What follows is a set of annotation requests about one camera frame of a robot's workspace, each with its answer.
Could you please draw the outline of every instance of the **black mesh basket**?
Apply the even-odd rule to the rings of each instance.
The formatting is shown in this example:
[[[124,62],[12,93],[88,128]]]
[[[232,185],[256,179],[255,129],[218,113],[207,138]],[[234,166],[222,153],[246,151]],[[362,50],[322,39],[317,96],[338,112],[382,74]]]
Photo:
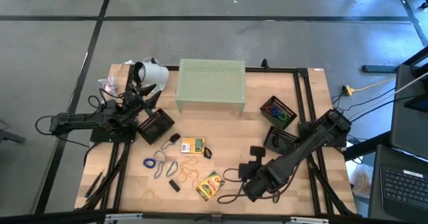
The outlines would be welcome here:
[[[175,123],[162,109],[155,113],[156,117],[147,118],[138,128],[137,131],[149,143],[153,144],[164,133],[166,133]]]
[[[272,106],[281,110],[286,116],[287,120],[282,121],[279,118],[270,115],[266,112],[266,108]],[[297,114],[293,112],[290,108],[288,108],[280,99],[276,98],[276,96],[272,96],[262,107],[260,107],[261,114],[263,114],[274,126],[280,129],[287,128],[288,125],[293,122],[293,120],[297,117]]]
[[[295,149],[299,143],[300,139],[297,136],[280,130],[279,128],[270,126],[263,145],[265,148],[278,154],[287,155],[293,149]]]

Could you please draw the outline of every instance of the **plastic bag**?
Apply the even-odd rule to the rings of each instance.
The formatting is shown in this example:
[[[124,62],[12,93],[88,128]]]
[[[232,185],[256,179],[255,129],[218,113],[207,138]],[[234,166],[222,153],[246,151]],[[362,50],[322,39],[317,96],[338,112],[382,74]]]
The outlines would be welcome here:
[[[359,164],[350,176],[350,182],[354,185],[352,192],[363,198],[370,198],[373,167]]]

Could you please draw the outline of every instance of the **white tag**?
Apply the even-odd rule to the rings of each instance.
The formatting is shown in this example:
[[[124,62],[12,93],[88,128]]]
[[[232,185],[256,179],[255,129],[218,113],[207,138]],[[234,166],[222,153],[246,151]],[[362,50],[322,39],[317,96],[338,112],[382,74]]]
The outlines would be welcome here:
[[[423,178],[423,175],[422,175],[422,174],[414,173],[413,171],[406,171],[406,170],[403,170],[403,172],[404,172],[405,174],[408,174],[408,175],[413,175],[414,177]]]
[[[181,144],[181,152],[189,153],[190,152],[190,144]]]

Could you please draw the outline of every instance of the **gray floor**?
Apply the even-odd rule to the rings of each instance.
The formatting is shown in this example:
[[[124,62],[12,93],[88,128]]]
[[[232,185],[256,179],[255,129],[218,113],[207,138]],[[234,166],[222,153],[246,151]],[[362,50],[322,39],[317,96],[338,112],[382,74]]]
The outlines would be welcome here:
[[[98,15],[102,1],[0,0],[0,15]],[[427,13],[416,8],[421,1],[409,3],[425,30]],[[111,0],[107,15],[407,16],[400,0]],[[27,137],[25,144],[0,144],[0,216],[26,214],[33,206],[55,142],[38,134],[34,122],[66,110],[94,26],[93,21],[0,21],[0,119]],[[324,68],[334,96],[344,84],[360,88],[394,76],[363,74],[361,65],[398,65],[422,47],[410,23],[104,22],[78,112],[93,111],[86,98],[96,93],[97,80],[106,77],[110,64],[147,56],[156,56],[164,65],[177,65],[180,58],[205,58],[259,66],[267,58],[275,67]],[[368,100],[393,86],[389,82],[343,97],[340,106]],[[388,130],[391,110],[387,106],[360,119],[351,134],[370,138]],[[73,132],[70,139],[87,142],[89,134]],[[67,145],[47,212],[73,208],[85,151]],[[369,157],[364,161],[372,162]]]

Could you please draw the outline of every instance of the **wooden tabletop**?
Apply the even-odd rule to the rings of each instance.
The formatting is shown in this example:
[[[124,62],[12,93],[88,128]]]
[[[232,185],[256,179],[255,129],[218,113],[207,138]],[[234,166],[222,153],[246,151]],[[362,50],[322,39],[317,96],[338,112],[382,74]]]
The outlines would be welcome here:
[[[113,64],[110,69],[110,75],[119,66],[118,64]],[[115,73],[119,87],[118,92],[124,91],[128,68],[129,66],[123,65]],[[226,182],[217,194],[208,201],[204,201],[195,190],[197,184],[211,172],[215,171],[221,175],[225,169],[237,168],[239,163],[255,160],[254,156],[250,156],[249,148],[250,146],[263,146],[264,138],[271,124],[260,114],[259,108],[271,96],[277,96],[294,112],[298,113],[293,74],[246,73],[247,103],[242,116],[238,114],[238,107],[233,104],[188,103],[184,105],[183,112],[179,113],[175,103],[178,71],[170,71],[169,74],[168,84],[162,92],[156,107],[162,108],[175,121],[175,125],[152,145],[147,144],[137,134],[136,141],[130,147],[122,198],[120,200],[120,211],[260,215],[314,214],[306,163],[300,165],[290,188],[280,197],[279,202],[276,204],[272,200],[257,200],[252,203],[247,197],[240,197],[228,205],[217,203],[217,198],[221,195],[236,194],[240,183]],[[319,117],[332,107],[326,76],[323,69],[309,69],[309,75],[316,115]],[[309,120],[303,80],[301,80],[301,87],[306,119]],[[141,112],[138,120],[142,122],[146,118],[147,115]],[[298,135],[298,120],[299,117],[286,128],[286,131]],[[207,159],[202,154],[181,154],[180,139],[176,145],[169,146],[164,150],[168,156],[168,161],[164,166],[162,175],[155,179],[156,167],[148,169],[143,166],[142,162],[145,158],[152,158],[153,154],[160,150],[161,145],[174,133],[179,133],[183,137],[205,138],[206,146],[211,149],[213,156],[211,159]],[[76,207],[81,207],[84,204],[84,194],[97,174],[100,171],[107,170],[111,151],[112,143],[101,143],[88,154],[76,199]],[[345,205],[355,212],[354,199],[343,156],[334,148],[324,147],[323,151],[329,183]],[[185,182],[181,182],[184,179],[183,175],[180,176],[180,180],[177,180],[179,172],[172,177],[166,177],[165,174],[173,160],[181,164],[189,156],[194,156],[198,159],[197,165],[189,166],[189,169],[195,169],[199,173],[198,181],[193,182],[196,178],[196,173],[190,174]],[[277,156],[278,154],[266,150],[266,157],[263,158],[263,163]],[[237,173],[229,172],[227,177],[237,179]],[[180,186],[181,190],[178,193],[169,185],[171,179]],[[115,190],[116,181],[112,183],[110,189],[108,207],[112,207]],[[324,195],[319,183],[318,194],[321,200],[321,209],[325,212]]]

